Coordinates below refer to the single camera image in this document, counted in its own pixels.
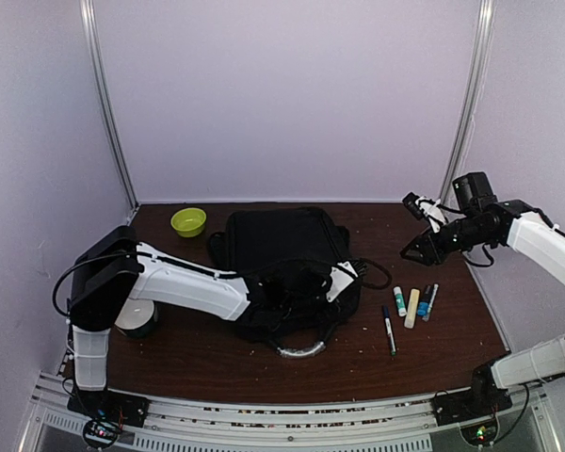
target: dark wood surface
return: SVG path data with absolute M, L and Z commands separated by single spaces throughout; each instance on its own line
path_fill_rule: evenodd
M 236 210 L 294 204 L 206 204 L 207 228 L 183 239 L 170 217 L 183 205 L 143 205 L 133 225 L 138 238 L 163 252 L 211 265 L 205 241 L 223 231 Z M 327 350 L 306 360 L 286 360 L 261 344 L 234 336 L 214 316 L 160 305 L 160 326 L 133 340 L 111 334 L 111 387 L 154 396 L 248 403 L 313 403 L 381 399 L 467 386 L 474 367 L 505 352 L 488 309 L 466 264 L 454 255 L 443 266 L 403 261 L 398 252 L 424 229 L 401 204 L 323 204 L 351 232 L 351 252 L 387 266 L 407 299 L 412 287 L 440 285 L 431 319 L 406 330 L 391 287 L 364 289 L 360 309 L 337 329 Z M 376 279 L 375 270 L 369 277 Z M 390 356 L 381 304 L 393 313 L 397 355 Z M 306 347 L 314 333 L 295 334 L 288 344 Z

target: yellow-green bowl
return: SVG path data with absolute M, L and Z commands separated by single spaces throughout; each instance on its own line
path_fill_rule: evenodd
M 181 237 L 194 237 L 205 229 L 207 214 L 196 207 L 176 212 L 171 218 L 171 227 Z

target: white wall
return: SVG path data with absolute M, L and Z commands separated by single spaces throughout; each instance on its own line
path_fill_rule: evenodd
M 437 193 L 478 9 L 478 0 L 96 2 L 139 199 Z
M 127 213 L 92 76 L 77 1 L 0 0 L 0 452 L 62 358 L 55 278 Z
M 500 199 L 542 208 L 565 231 L 565 0 L 497 2 L 490 68 L 467 170 Z M 510 250 L 476 273 L 513 350 L 565 331 L 565 289 Z M 565 432 L 565 380 L 548 385 Z

